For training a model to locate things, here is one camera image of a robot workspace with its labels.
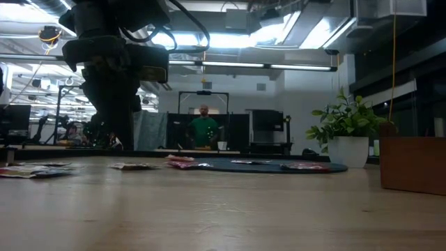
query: wooden box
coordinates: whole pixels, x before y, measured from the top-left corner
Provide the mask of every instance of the wooden box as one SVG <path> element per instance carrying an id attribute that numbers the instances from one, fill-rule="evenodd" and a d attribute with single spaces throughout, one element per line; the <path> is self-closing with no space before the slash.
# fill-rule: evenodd
<path id="1" fill-rule="evenodd" d="M 380 137 L 383 188 L 446 195 L 446 138 Z"/>

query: dark circular mat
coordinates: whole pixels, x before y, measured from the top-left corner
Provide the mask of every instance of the dark circular mat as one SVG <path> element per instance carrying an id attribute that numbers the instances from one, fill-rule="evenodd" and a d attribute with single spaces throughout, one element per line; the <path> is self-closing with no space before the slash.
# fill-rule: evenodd
<path id="1" fill-rule="evenodd" d="M 260 165 L 247 165 L 232 163 L 232 160 L 248 160 L 254 162 L 265 162 Z M 328 170 L 317 169 L 283 169 L 281 166 L 292 163 L 306 163 L 303 160 L 260 160 L 260 159 L 234 159 L 234 158 L 197 158 L 197 162 L 209 164 L 210 167 L 200 167 L 201 170 L 219 171 L 219 172 L 245 172 L 245 173 L 265 173 L 265 174 L 329 174 L 336 172 L 345 172 L 348 167 L 344 165 L 322 162 L 328 167 Z"/>

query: green shirt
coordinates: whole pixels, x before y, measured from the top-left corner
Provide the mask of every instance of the green shirt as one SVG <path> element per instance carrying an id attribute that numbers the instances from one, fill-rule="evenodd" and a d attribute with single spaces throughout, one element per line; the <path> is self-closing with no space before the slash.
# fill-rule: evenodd
<path id="1" fill-rule="evenodd" d="M 218 133 L 217 122 L 210 117 L 196 118 L 189 126 L 194 130 L 196 147 L 210 146 L 210 138 Z"/>

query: desk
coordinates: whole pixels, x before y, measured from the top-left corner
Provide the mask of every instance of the desk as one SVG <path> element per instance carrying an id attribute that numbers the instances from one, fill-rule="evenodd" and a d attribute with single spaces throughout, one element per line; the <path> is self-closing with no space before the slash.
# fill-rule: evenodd
<path id="1" fill-rule="evenodd" d="M 29 160 L 34 161 L 72 162 L 82 169 L 63 178 L 2 179 L 0 250 L 443 251 L 446 246 L 446 199 L 384 190 L 377 167 L 268 175 L 107 168 L 116 162 L 163 165 L 164 158 Z"/>

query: computer monitor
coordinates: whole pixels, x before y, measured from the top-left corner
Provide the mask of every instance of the computer monitor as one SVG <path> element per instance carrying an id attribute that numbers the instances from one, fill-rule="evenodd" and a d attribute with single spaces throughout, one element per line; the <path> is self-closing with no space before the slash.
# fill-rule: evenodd
<path id="1" fill-rule="evenodd" d="M 21 144 L 29 136 L 30 105 L 0 105 L 0 144 Z"/>
<path id="2" fill-rule="evenodd" d="M 283 132 L 284 113 L 275 110 L 253 110 L 252 129 L 258 131 Z"/>

